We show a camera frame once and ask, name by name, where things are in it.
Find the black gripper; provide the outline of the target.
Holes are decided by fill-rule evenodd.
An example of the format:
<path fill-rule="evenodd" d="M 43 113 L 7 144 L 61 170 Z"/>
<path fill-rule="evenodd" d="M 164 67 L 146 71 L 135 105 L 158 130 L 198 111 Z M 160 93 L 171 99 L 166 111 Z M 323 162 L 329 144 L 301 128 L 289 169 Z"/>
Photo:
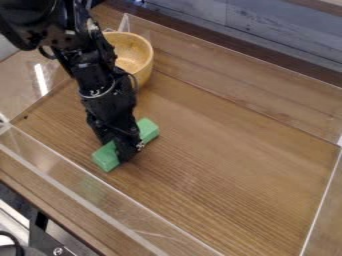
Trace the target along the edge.
<path fill-rule="evenodd" d="M 72 59 L 72 74 L 87 123 L 103 145 L 114 140 L 118 158 L 127 162 L 144 148 L 134 117 L 136 86 L 131 74 L 114 61 L 104 64 L 87 55 Z"/>

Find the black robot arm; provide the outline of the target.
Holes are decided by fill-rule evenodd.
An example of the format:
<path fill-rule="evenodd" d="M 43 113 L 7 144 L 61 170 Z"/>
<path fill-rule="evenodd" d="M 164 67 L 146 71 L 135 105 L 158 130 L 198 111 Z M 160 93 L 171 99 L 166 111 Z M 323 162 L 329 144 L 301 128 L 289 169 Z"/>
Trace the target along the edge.
<path fill-rule="evenodd" d="M 138 81 L 116 66 L 115 47 L 81 0 L 0 0 L 0 34 L 23 50 L 57 61 L 79 85 L 87 123 L 128 161 L 143 141 L 134 116 Z"/>

